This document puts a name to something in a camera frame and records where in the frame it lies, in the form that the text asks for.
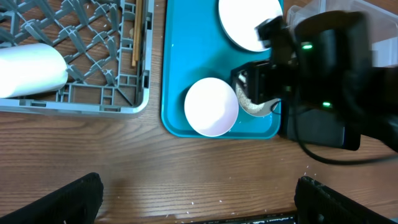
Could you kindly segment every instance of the wooden tabletop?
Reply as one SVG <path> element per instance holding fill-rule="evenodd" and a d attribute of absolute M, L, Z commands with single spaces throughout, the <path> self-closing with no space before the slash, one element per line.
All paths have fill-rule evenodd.
<path fill-rule="evenodd" d="M 305 2 L 285 0 L 285 12 Z M 374 4 L 398 13 L 397 1 Z M 278 136 L 236 141 L 168 133 L 159 109 L 165 8 L 165 1 L 156 0 L 150 102 L 141 117 L 0 114 L 0 216 L 97 172 L 105 186 L 98 223 L 189 223 L 291 211 L 295 185 L 303 175 L 381 215 L 398 217 L 397 162 L 328 166 Z M 311 149 L 334 159 L 393 154 L 367 137 L 358 152 Z"/>

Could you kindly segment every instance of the white plate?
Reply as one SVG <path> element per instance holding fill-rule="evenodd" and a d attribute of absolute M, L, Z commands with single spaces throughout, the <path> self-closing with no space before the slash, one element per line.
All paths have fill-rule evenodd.
<path fill-rule="evenodd" d="M 217 137 L 227 133 L 236 122 L 239 103 L 226 82 L 218 78 L 204 78 L 188 90 L 184 111 L 196 132 Z"/>
<path fill-rule="evenodd" d="M 253 52 L 267 50 L 255 29 L 267 19 L 282 15 L 278 0 L 219 0 L 218 13 L 227 36 L 238 46 Z"/>

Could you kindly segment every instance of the gray dish rack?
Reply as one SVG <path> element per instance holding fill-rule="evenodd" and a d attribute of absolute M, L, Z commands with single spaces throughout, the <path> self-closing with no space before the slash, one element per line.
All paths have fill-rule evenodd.
<path fill-rule="evenodd" d="M 139 114 L 149 101 L 153 15 L 154 0 L 145 0 L 140 62 L 132 69 L 135 4 L 0 0 L 0 48 L 51 45 L 68 63 L 69 75 L 59 91 L 0 99 L 0 111 L 111 118 Z"/>

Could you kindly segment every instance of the green led indicator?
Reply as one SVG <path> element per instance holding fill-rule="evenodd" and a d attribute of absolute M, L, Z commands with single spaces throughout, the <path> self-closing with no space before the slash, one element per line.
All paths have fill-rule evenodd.
<path fill-rule="evenodd" d="M 312 45 L 308 44 L 308 45 L 304 45 L 303 46 L 304 50 L 308 50 L 308 49 L 312 49 Z"/>
<path fill-rule="evenodd" d="M 324 107 L 331 107 L 331 103 L 329 103 L 329 102 L 323 102 L 323 106 L 324 106 Z"/>

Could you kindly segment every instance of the clear plastic container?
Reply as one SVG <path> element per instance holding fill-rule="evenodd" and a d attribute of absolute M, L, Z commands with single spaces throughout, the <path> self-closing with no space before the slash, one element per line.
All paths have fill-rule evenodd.
<path fill-rule="evenodd" d="M 292 6 L 287 13 L 290 30 L 304 19 L 322 12 L 361 11 L 369 16 L 374 67 L 398 65 L 398 16 L 363 0 L 313 0 L 305 7 Z"/>

